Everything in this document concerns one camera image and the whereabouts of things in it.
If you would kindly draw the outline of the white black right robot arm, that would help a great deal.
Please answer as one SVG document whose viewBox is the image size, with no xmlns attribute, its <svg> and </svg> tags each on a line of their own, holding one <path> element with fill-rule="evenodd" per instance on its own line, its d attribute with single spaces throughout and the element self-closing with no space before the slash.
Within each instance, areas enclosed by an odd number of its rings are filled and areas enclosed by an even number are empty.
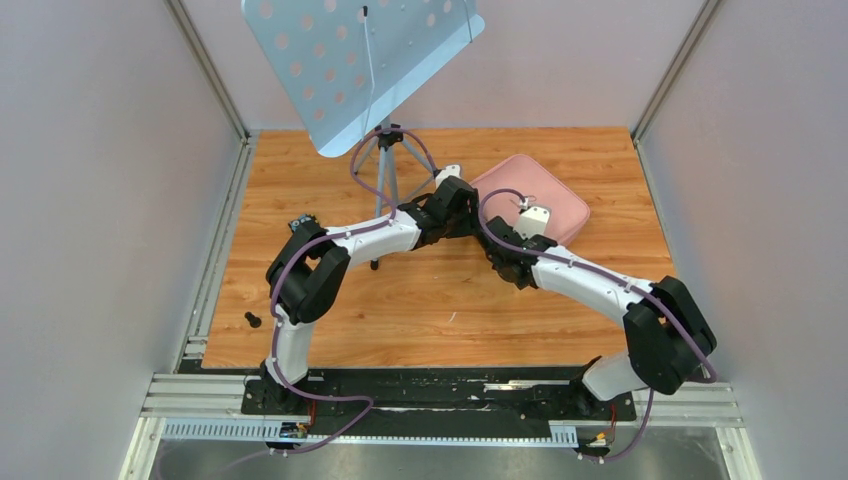
<svg viewBox="0 0 848 480">
<path fill-rule="evenodd" d="M 717 339 L 687 286 L 673 276 L 649 280 L 588 261 L 542 235 L 524 238 L 496 217 L 479 224 L 479 240 L 504 279 L 571 298 L 619 325 L 626 348 L 589 362 L 571 390 L 571 403 L 596 417 L 614 397 L 652 389 L 674 394 L 705 368 Z"/>
</svg>

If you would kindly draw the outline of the small black knob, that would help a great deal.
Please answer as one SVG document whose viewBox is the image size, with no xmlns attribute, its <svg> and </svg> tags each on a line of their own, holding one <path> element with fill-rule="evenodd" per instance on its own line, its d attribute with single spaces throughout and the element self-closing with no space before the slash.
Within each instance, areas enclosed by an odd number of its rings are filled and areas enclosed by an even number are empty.
<svg viewBox="0 0 848 480">
<path fill-rule="evenodd" d="M 259 328 L 262 325 L 262 319 L 252 312 L 246 312 L 244 318 L 253 329 Z"/>
</svg>

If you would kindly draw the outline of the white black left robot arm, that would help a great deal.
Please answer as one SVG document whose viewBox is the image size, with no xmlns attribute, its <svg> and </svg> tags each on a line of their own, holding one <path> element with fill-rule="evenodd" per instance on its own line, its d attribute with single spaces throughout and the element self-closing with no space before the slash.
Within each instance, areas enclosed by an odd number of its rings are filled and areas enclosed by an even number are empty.
<svg viewBox="0 0 848 480">
<path fill-rule="evenodd" d="M 308 374 L 315 324 L 334 305 L 351 268 L 469 236 L 478 209 L 478 191 L 449 175 L 434 192 L 392 205 L 375 219 L 330 228 L 312 217 L 300 219 L 266 273 L 274 318 L 270 352 L 260 368 L 266 401 L 283 413 L 304 405 L 307 389 L 301 380 Z"/>
</svg>

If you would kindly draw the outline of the pink medicine kit case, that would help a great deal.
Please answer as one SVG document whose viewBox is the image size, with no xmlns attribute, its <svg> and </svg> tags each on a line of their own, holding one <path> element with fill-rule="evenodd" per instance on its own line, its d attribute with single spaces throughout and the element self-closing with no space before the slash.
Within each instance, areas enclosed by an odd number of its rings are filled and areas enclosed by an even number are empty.
<svg viewBox="0 0 848 480">
<path fill-rule="evenodd" d="M 532 157 L 515 154 L 470 182 L 480 198 L 498 189 L 512 189 L 529 198 L 531 207 L 550 211 L 544 235 L 568 246 L 590 217 L 590 208 L 572 189 Z"/>
</svg>

